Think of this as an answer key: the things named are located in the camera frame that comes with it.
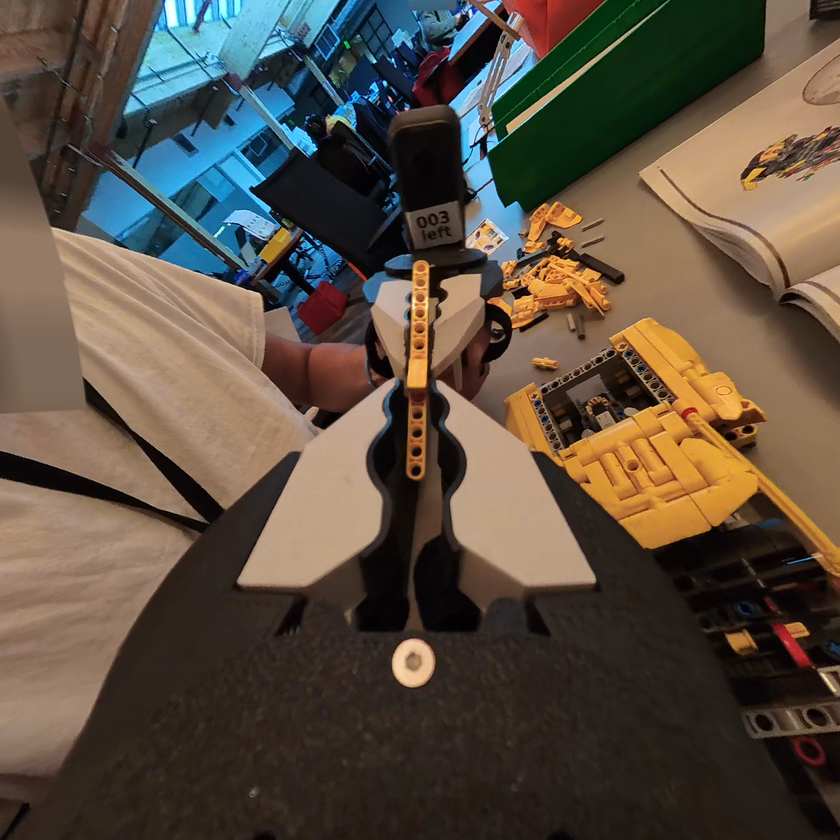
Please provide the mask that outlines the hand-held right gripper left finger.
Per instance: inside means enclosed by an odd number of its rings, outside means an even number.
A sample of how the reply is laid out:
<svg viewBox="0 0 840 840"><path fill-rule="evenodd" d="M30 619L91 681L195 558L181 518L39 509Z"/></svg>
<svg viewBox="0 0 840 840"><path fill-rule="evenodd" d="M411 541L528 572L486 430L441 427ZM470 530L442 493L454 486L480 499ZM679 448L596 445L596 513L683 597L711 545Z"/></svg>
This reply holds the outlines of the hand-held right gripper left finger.
<svg viewBox="0 0 840 840"><path fill-rule="evenodd" d="M241 570L247 592L355 612L359 629L403 627L403 557L393 530L403 389L382 385L300 452Z"/></svg>

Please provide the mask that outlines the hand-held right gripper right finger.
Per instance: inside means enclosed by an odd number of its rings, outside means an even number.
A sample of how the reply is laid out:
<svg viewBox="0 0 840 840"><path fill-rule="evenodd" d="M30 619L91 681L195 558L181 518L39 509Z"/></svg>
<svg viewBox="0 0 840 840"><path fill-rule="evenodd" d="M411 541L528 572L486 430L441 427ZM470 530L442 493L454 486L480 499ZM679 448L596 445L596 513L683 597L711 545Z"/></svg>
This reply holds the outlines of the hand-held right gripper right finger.
<svg viewBox="0 0 840 840"><path fill-rule="evenodd" d="M434 387L434 623L495 602L592 593L596 575L549 483L562 472L452 387Z"/></svg>

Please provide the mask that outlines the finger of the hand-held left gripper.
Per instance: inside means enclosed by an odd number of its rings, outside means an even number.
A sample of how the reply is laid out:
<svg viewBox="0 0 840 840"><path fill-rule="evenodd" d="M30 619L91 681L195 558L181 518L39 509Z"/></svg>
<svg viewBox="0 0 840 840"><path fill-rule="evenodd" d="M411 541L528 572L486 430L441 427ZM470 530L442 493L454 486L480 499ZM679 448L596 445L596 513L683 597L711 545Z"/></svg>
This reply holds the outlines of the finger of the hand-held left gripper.
<svg viewBox="0 0 840 840"><path fill-rule="evenodd" d="M445 298L437 304L432 324L430 373L455 389L480 389L487 378L482 357L487 351L486 303L480 275L443 280Z"/></svg>
<svg viewBox="0 0 840 840"><path fill-rule="evenodd" d="M376 340L401 381L407 370L412 289L411 282L383 282L372 306Z"/></svg>

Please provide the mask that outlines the long yellow brick beam assembly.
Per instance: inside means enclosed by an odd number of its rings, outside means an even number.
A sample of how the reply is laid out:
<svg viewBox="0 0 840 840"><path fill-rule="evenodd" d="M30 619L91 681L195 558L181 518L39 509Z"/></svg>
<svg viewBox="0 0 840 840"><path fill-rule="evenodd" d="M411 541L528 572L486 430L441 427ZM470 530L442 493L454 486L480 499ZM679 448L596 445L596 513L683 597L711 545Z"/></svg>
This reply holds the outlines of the long yellow brick beam assembly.
<svg viewBox="0 0 840 840"><path fill-rule="evenodd" d="M420 259L413 264L411 321L408 340L408 362L411 359L426 359L429 368L429 302L430 302L430 265ZM407 438L406 438L406 476L415 482L425 477L427 464L427 398L413 402L406 393L408 403Z"/></svg>

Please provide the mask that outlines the yellow black brick car model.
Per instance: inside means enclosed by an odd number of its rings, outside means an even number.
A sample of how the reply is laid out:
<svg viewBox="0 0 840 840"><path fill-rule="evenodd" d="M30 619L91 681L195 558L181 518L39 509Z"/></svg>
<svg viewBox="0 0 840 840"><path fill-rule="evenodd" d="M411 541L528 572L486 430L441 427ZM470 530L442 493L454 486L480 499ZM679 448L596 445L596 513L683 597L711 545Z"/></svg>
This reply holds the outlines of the yellow black brick car model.
<svg viewBox="0 0 840 840"><path fill-rule="evenodd" d="M645 318L505 400L505 425L675 584L820 838L838 838L838 546L743 450L763 410Z"/></svg>

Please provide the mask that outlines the person's left hand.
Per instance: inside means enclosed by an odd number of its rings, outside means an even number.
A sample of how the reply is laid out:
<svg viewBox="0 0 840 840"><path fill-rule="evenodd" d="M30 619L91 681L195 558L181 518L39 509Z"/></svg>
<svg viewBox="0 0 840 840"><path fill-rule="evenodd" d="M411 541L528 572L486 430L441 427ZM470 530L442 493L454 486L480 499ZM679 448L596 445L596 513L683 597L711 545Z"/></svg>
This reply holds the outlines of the person's left hand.
<svg viewBox="0 0 840 840"><path fill-rule="evenodd" d="M452 364L438 380L465 399L474 399L487 378L488 369L482 359L489 346L490 332L483 328L460 355L460 379ZM346 413L386 382L389 380L370 368L364 346L320 344L309 354L308 395L302 401L327 412Z"/></svg>

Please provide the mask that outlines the red bag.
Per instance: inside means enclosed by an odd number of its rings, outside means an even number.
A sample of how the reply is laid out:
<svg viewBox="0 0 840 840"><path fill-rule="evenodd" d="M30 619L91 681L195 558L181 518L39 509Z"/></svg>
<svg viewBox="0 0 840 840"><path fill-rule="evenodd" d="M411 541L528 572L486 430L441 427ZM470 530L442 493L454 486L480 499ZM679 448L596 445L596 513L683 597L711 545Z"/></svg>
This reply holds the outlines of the red bag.
<svg viewBox="0 0 840 840"><path fill-rule="evenodd" d="M297 315L304 326L320 336L341 320L349 305L349 297L329 281L320 282L297 305Z"/></svg>

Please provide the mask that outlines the clear plastic bag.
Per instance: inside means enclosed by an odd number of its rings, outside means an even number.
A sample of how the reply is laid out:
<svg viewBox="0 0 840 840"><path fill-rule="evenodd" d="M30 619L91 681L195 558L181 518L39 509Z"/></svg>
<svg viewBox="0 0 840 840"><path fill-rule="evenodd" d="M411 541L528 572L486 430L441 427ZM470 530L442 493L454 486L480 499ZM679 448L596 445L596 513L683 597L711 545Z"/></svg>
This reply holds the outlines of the clear plastic bag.
<svg viewBox="0 0 840 840"><path fill-rule="evenodd" d="M490 219L485 218L466 239L467 249L477 250L485 256L494 254L508 242L508 236Z"/></svg>

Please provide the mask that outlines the pile of yellow brick parts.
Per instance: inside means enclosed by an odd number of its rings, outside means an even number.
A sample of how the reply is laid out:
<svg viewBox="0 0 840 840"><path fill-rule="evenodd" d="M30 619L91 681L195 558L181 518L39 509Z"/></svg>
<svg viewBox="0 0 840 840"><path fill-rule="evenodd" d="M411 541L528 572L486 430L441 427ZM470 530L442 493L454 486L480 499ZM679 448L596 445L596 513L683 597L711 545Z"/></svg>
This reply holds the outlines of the pile of yellow brick parts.
<svg viewBox="0 0 840 840"><path fill-rule="evenodd" d="M533 211L520 235L523 245L516 259L501 266L503 295L488 303L505 312L521 331L552 312L583 307L604 317L612 303L607 296L607 269L580 253L564 233L582 216L562 202L542 204Z"/></svg>

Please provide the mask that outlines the black office chair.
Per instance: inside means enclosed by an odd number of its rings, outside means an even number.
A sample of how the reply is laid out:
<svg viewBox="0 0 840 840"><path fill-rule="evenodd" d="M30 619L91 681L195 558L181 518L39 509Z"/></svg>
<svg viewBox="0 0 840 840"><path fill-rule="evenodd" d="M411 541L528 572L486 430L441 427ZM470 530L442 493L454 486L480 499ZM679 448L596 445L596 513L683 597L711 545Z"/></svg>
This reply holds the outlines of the black office chair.
<svg viewBox="0 0 840 840"><path fill-rule="evenodd" d="M407 254L399 210L387 213L299 150L249 190L274 215L294 223L366 278Z"/></svg>

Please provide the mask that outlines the orange bag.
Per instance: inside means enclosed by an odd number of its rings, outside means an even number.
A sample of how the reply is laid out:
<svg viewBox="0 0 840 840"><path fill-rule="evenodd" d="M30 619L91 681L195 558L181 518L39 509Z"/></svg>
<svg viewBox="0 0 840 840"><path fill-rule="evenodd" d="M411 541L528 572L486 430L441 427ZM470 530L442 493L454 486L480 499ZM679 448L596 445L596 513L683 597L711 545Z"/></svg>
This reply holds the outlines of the orange bag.
<svg viewBox="0 0 840 840"><path fill-rule="evenodd" d="M503 1L522 19L520 35L538 60L543 59L603 1Z"/></svg>

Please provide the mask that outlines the green storage bin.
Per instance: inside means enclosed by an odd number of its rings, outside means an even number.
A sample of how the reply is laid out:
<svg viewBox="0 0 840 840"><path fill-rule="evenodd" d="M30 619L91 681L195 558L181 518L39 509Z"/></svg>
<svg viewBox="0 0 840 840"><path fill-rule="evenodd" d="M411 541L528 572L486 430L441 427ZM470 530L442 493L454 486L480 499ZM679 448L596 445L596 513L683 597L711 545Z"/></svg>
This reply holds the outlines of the green storage bin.
<svg viewBox="0 0 840 840"><path fill-rule="evenodd" d="M492 107L501 204L537 207L748 64L764 1L603 2Z"/></svg>

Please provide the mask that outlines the light grey garment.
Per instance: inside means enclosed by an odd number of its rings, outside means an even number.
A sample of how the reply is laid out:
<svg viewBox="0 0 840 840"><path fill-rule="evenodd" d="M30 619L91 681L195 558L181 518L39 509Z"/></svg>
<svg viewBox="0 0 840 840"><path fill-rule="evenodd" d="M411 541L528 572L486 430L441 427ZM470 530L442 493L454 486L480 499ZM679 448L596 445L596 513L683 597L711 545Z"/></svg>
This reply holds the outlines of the light grey garment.
<svg viewBox="0 0 840 840"><path fill-rule="evenodd" d="M85 378L223 508L316 435L261 370L261 297L54 234ZM198 538L105 500L2 481L2 795L55 776L146 603Z"/></svg>

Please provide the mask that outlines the open instruction booklet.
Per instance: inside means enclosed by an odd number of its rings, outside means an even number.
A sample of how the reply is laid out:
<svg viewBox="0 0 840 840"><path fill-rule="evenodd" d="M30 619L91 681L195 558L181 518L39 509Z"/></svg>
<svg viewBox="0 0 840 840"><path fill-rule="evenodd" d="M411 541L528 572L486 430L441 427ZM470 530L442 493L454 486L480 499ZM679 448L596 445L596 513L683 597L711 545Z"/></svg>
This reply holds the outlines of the open instruction booklet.
<svg viewBox="0 0 840 840"><path fill-rule="evenodd" d="M839 41L640 172L699 234L839 340Z"/></svg>

